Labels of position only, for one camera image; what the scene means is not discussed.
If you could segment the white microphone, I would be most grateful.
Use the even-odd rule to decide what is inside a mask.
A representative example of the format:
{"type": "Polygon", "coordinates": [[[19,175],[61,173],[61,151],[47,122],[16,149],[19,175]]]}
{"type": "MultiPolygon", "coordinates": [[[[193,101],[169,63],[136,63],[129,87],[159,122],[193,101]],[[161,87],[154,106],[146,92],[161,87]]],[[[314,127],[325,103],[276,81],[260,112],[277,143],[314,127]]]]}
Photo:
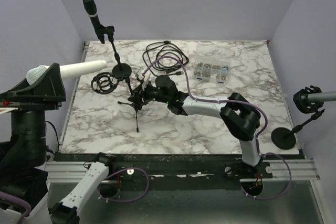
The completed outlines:
{"type": "MultiPolygon", "coordinates": [[[[30,69],[26,74],[26,80],[29,85],[36,82],[50,66],[40,65],[30,69]]],[[[70,65],[60,66],[60,75],[63,80],[76,78],[86,74],[94,73],[103,70],[107,67],[105,60],[96,60],[90,62],[74,63],[70,65]]]]}

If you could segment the black tripod mic stand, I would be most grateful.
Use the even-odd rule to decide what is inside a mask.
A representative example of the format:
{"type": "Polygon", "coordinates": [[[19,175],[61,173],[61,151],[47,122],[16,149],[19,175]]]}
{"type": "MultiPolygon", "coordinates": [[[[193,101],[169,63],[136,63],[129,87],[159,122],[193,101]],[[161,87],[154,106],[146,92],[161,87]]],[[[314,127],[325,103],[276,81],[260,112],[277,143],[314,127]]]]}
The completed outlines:
{"type": "MultiPolygon", "coordinates": [[[[116,76],[112,72],[101,72],[92,78],[90,86],[93,92],[107,95],[113,93],[121,83],[125,83],[124,86],[130,96],[135,95],[135,90],[131,86],[130,74],[116,76]]],[[[140,111],[140,106],[134,101],[117,101],[117,103],[119,105],[128,105],[135,111],[136,132],[139,132],[138,112],[140,111]]]]}

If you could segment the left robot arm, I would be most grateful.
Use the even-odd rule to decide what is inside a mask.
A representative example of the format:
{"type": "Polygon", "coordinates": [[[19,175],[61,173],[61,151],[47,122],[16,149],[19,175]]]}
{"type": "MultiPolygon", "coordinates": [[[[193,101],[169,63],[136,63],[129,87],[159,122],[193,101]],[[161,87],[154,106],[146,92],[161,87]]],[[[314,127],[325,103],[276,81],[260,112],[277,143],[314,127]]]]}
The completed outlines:
{"type": "Polygon", "coordinates": [[[1,208],[17,223],[78,223],[81,211],[104,179],[116,175],[113,157],[97,154],[76,187],[53,207],[47,206],[47,110],[66,99],[63,81],[104,69],[104,60],[39,66],[1,94],[1,112],[11,113],[12,135],[1,143],[1,208]]]}

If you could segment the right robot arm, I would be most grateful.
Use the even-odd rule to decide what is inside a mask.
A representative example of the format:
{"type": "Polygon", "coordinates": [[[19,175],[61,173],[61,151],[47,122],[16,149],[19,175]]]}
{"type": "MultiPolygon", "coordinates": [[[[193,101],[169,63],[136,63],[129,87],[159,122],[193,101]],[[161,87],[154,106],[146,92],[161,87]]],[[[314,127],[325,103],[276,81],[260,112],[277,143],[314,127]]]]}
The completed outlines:
{"type": "Polygon", "coordinates": [[[261,114],[239,93],[232,93],[222,101],[192,98],[190,94],[179,91],[169,76],[163,75],[155,79],[154,86],[149,80],[141,81],[128,101],[137,111],[149,102],[161,102],[175,115],[203,115],[222,119],[231,135],[239,140],[242,173],[249,178],[259,174],[261,155],[255,132],[260,127],[261,114]]]}

